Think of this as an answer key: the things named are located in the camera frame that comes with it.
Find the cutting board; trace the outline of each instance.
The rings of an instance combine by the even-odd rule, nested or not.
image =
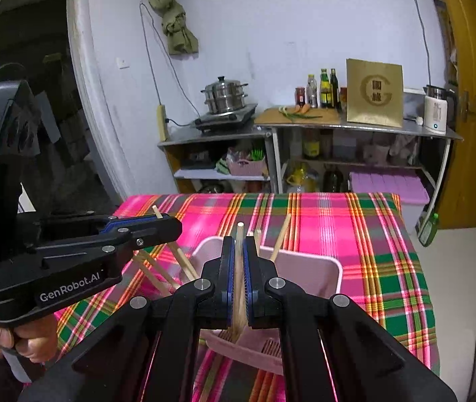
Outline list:
[[[319,116],[315,119],[294,118],[293,122],[286,118],[278,107],[266,109],[255,119],[255,124],[258,125],[274,125],[274,124],[307,124],[307,125],[337,125],[340,123],[340,117],[336,109],[310,109],[307,112],[310,116]]]

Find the gold paper bag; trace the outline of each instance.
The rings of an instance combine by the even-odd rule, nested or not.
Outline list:
[[[403,74],[401,65],[347,59],[349,122],[401,127]]]

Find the pot lid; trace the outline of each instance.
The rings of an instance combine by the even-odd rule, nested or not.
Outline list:
[[[225,80],[225,76],[217,77],[217,82],[208,84],[205,87],[205,90],[218,90],[218,89],[225,89],[230,86],[238,87],[242,85],[238,80]]]

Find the silver screw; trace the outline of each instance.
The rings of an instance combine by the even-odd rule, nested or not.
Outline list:
[[[333,298],[333,304],[337,307],[347,307],[349,305],[349,298],[346,295],[336,295]]]
[[[282,289],[286,285],[286,281],[276,276],[275,278],[271,278],[269,280],[269,285],[272,286],[274,289]]]
[[[195,286],[197,290],[206,290],[212,285],[212,283],[210,282],[210,280],[207,280],[206,278],[199,278],[197,281],[193,283],[193,285]]]
[[[147,305],[147,300],[142,296],[135,296],[130,299],[130,307],[134,308],[135,310],[139,310]]]

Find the white shelf board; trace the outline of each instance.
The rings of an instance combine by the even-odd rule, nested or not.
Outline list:
[[[236,181],[269,181],[269,177],[262,175],[246,177],[240,175],[227,175],[217,172],[215,169],[178,169],[175,178],[185,180],[236,180]]]

